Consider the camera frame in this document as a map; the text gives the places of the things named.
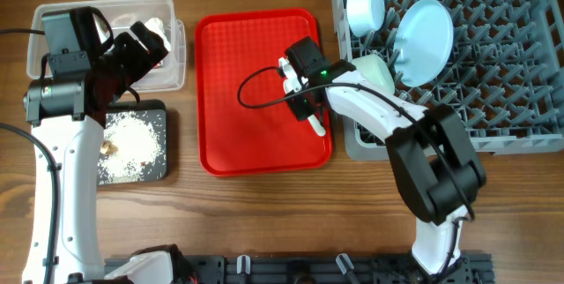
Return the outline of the white plastic spoon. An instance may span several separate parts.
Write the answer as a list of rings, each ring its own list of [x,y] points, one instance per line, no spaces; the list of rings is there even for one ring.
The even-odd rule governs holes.
[[[308,82],[306,81],[305,78],[301,78],[301,79],[303,85],[302,89],[307,89]],[[306,121],[302,121],[302,122],[308,122],[317,136],[324,137],[326,135],[326,130],[323,126],[323,122],[319,122],[314,116],[310,116]]]

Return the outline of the white tissue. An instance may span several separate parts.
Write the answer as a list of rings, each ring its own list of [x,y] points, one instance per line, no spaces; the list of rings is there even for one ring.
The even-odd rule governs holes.
[[[153,33],[156,33],[163,40],[163,44],[167,51],[171,50],[170,40],[167,37],[166,29],[161,19],[151,18],[145,22],[145,27]]]

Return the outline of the mint green bowl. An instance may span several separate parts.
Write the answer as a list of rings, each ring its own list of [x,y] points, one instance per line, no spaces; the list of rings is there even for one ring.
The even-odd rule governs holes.
[[[372,84],[379,86],[385,93],[395,93],[395,83],[387,64],[376,54],[358,57],[352,64]]]

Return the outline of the light blue bowl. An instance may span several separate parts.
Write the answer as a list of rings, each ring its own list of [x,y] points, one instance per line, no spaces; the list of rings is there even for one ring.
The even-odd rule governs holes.
[[[385,18],[384,0],[346,0],[346,15],[352,33],[356,37],[378,31]]]

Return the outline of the light blue plate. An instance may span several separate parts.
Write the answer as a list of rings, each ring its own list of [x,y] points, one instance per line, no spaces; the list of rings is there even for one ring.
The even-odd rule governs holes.
[[[436,78],[449,60],[454,25],[447,9],[437,0],[420,0],[400,21],[394,42],[399,55],[394,62],[405,86],[423,86]]]

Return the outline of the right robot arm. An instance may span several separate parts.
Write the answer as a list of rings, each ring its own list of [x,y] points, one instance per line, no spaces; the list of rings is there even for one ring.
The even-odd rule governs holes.
[[[474,220],[471,205],[486,183],[458,113],[398,98],[360,67],[330,63],[310,37],[286,49],[278,65],[288,106],[318,135],[325,130],[315,112],[324,105],[384,143],[398,192],[416,218],[412,259],[427,280],[445,280],[459,263],[462,225]]]

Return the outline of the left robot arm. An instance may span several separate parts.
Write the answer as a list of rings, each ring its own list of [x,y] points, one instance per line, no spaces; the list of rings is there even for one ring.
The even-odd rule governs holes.
[[[86,6],[45,13],[48,52],[24,106],[35,148],[32,242],[25,283],[192,283],[196,271],[173,244],[134,252],[105,271],[96,227],[98,160],[106,114],[167,56],[162,38],[136,22],[101,38],[106,19]]]

